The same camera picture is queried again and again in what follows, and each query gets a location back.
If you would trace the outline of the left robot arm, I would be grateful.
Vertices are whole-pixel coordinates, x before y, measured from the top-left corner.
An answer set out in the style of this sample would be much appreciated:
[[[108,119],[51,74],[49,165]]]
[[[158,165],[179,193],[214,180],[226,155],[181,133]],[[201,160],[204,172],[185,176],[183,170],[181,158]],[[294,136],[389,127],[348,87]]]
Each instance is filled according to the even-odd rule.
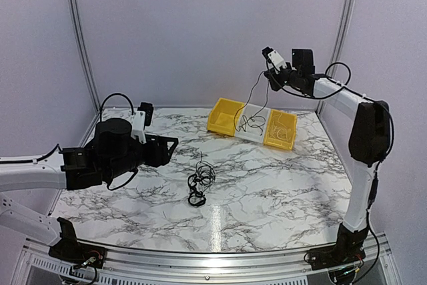
[[[16,190],[83,190],[106,184],[126,173],[136,176],[142,165],[158,168],[169,163],[178,145],[175,137],[147,135],[145,122],[111,118],[99,122],[82,148],[55,147],[44,156],[1,160],[1,225],[50,247],[69,261],[84,256],[73,224],[42,216],[7,196]]]

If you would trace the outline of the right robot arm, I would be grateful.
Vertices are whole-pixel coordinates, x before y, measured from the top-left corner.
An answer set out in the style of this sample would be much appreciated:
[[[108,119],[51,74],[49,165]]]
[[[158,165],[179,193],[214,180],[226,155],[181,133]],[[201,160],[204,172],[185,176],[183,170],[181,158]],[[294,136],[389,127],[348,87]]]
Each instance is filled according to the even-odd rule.
[[[330,257],[338,264],[348,261],[370,231],[369,215],[378,191],[378,169],[394,143],[394,123],[385,101],[374,100],[327,73],[316,73],[310,49],[293,49],[287,62],[273,48],[265,47],[265,77],[274,91],[323,101],[353,121],[348,150],[354,163],[352,191],[344,221],[338,228]]]

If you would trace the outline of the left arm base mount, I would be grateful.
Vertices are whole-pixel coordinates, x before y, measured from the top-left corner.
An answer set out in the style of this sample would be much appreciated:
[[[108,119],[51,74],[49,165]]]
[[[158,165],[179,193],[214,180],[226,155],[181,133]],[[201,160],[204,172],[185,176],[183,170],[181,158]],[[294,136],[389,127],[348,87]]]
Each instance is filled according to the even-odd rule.
[[[58,218],[57,221],[60,227],[59,241],[49,247],[49,255],[80,267],[102,268],[106,249],[79,242],[73,224],[69,220]]]

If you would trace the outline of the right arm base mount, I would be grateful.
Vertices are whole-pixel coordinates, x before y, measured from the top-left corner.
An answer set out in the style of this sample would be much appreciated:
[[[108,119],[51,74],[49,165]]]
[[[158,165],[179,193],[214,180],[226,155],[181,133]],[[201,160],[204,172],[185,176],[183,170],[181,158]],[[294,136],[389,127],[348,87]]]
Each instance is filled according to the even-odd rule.
[[[364,240],[367,238],[368,232],[368,227],[351,232],[340,224],[336,243],[308,250],[304,255],[304,262],[308,263],[312,270],[321,270],[364,259],[366,257]]]

